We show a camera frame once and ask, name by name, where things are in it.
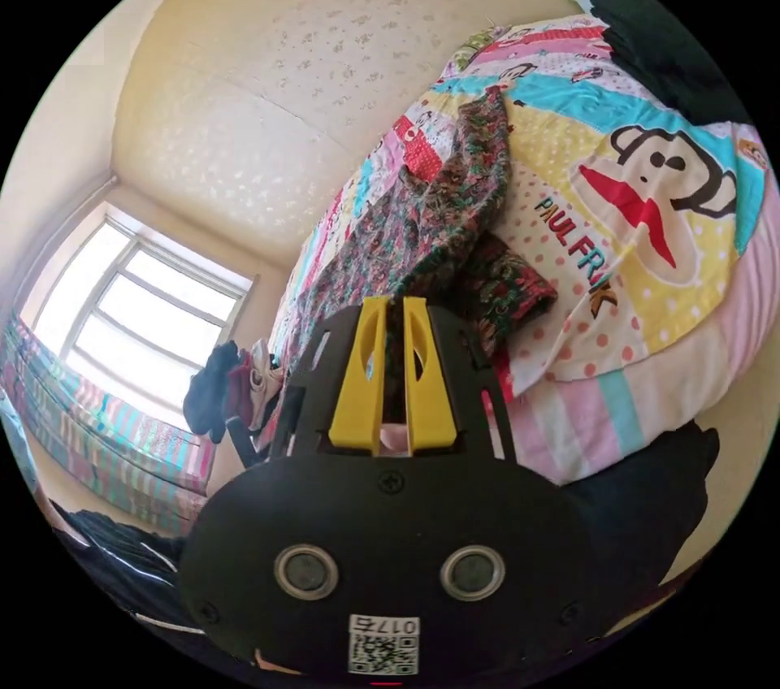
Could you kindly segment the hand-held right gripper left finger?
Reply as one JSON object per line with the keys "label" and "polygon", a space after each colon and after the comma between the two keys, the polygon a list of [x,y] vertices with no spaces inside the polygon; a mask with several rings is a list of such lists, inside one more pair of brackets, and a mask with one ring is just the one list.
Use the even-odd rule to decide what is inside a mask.
{"label": "hand-held right gripper left finger", "polygon": [[380,451],[384,409],[386,297],[368,297],[359,311],[328,439],[339,450]]}

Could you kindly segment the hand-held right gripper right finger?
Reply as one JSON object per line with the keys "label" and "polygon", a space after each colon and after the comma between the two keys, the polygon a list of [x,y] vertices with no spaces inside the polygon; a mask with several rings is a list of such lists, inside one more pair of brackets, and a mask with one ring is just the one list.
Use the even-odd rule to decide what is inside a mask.
{"label": "hand-held right gripper right finger", "polygon": [[425,299],[403,300],[403,326],[409,453],[449,449],[456,424]]}

